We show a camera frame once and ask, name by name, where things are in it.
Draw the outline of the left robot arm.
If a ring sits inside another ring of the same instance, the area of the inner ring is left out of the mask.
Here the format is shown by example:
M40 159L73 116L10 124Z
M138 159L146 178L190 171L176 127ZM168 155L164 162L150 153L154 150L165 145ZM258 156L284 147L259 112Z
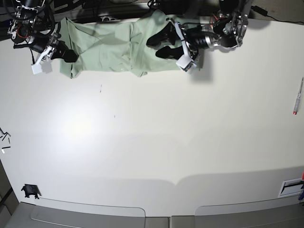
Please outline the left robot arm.
M251 0L220 0L219 11L212 15L208 23L179 23L173 18L166 18L166 26L148 38L146 46L156 48L162 43L180 47L164 46L156 52L163 59L180 59L182 56L195 61L201 49L239 47L243 43L248 26L248 15L252 6Z

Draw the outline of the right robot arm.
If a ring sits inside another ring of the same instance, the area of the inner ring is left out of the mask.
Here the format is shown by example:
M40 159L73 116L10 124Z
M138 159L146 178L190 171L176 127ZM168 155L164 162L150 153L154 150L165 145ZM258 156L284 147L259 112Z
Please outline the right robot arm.
M3 0L3 8L10 17L8 30L15 49L28 48L37 52L37 59L32 59L32 66L40 66L40 62L48 59L62 59L74 63L78 55L59 40L60 34L55 31L56 22L51 9L51 0L15 0L10 12L8 1Z

